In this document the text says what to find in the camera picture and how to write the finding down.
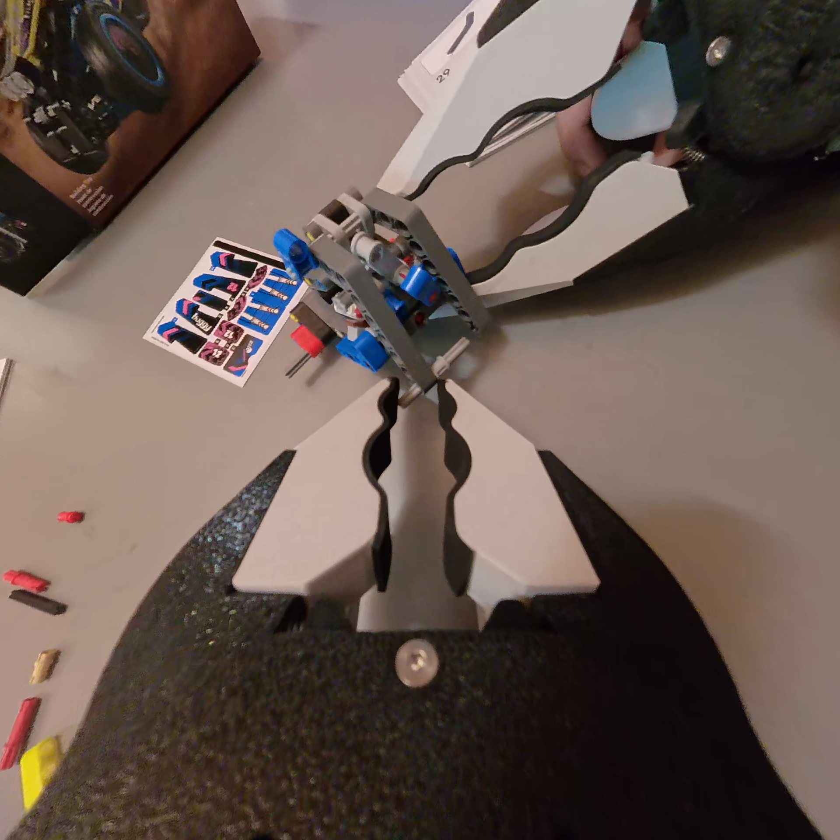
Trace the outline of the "long red lego axle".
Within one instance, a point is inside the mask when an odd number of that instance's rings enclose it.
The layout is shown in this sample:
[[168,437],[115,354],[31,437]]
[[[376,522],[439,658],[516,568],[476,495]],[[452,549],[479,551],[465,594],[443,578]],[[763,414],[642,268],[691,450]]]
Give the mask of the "long red lego axle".
[[10,770],[20,759],[28,742],[35,719],[38,715],[42,697],[33,696],[22,700],[13,726],[3,746],[1,771]]

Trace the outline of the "open lego instruction booklet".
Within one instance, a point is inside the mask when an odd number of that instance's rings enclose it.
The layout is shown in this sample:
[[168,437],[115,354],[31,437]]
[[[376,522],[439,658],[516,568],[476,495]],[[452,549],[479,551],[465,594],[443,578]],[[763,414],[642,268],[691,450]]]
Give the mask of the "open lego instruction booklet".
[[[498,1],[473,1],[432,41],[397,82],[414,106],[425,115],[444,91],[445,83],[461,78],[477,51],[477,36]],[[468,167],[497,154],[553,120],[549,112],[535,112],[506,123]]]

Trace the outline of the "black lego pin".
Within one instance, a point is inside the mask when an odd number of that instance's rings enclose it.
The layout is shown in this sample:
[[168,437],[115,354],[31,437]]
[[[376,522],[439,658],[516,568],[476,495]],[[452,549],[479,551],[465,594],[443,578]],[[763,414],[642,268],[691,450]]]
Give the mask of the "black lego pin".
[[55,601],[47,596],[27,590],[14,590],[9,594],[9,600],[35,609],[50,616],[60,616],[67,612],[66,603]]

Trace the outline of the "blue pink sticker sheet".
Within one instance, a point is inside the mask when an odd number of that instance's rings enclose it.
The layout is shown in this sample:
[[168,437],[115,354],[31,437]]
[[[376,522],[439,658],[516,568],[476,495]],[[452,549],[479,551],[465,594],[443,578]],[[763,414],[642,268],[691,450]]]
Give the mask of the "blue pink sticker sheet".
[[215,238],[143,338],[242,388],[308,289],[281,257]]

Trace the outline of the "yellow lego piece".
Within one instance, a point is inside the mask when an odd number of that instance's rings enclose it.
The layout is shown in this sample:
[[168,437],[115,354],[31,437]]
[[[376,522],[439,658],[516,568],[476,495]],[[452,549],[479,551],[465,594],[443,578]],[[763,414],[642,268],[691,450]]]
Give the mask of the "yellow lego piece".
[[41,740],[20,758],[19,771],[24,808],[28,812],[37,802],[62,760],[60,739]]

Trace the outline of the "lego set box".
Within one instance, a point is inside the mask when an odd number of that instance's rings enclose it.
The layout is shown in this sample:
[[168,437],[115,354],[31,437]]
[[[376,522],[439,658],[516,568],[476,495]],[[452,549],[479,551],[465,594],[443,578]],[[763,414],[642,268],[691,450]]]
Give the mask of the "lego set box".
[[25,296],[260,51],[236,1],[2,1],[1,16],[1,284]]

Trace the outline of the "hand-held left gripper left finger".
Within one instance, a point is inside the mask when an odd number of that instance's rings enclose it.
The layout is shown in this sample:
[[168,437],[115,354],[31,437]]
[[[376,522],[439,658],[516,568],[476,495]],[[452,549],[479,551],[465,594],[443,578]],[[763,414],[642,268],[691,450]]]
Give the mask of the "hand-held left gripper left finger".
[[358,605],[386,590],[392,566],[387,497],[400,385],[378,381],[310,434],[292,458],[233,577],[239,592]]

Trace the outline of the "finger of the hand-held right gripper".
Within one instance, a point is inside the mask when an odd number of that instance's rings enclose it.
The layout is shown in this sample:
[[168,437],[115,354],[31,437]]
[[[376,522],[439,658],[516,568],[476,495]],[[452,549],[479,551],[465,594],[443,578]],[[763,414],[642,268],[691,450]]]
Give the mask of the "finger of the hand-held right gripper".
[[469,279],[489,307],[569,287],[688,208],[677,169],[612,160],[550,224],[512,240]]
[[474,161],[510,121],[560,112],[616,72],[634,1],[500,2],[462,76],[447,82],[385,170],[380,189],[423,195],[453,165]]

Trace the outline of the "grey blue lego chassis assembly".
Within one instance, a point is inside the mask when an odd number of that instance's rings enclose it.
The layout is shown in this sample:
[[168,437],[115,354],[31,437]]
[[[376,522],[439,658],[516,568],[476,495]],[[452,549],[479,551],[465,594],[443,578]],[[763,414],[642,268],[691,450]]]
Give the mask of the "grey blue lego chassis assembly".
[[275,232],[273,246],[287,273],[329,307],[342,356],[371,372],[393,362],[408,387],[407,407],[434,388],[469,345],[457,341],[436,361],[416,336],[449,307],[469,331],[481,333],[490,314],[469,284],[459,257],[445,246],[413,202],[373,188],[343,192],[297,235]]

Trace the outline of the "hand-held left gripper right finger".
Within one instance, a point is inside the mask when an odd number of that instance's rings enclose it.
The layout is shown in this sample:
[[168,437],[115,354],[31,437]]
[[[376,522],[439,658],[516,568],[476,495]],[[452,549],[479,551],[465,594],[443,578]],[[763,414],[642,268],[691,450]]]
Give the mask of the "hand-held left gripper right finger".
[[446,497],[443,559],[456,596],[477,607],[588,594],[600,579],[543,454],[451,381],[437,385]]

